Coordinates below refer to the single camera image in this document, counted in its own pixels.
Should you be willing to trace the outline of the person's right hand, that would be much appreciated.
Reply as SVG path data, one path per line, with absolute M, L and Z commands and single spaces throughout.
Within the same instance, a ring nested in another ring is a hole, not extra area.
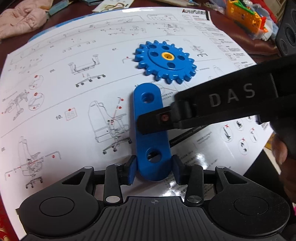
M 280 167 L 280 181 L 283 184 L 285 193 L 295 203 L 295 160 L 288 157 L 287 146 L 275 135 L 271 144 L 272 153 Z

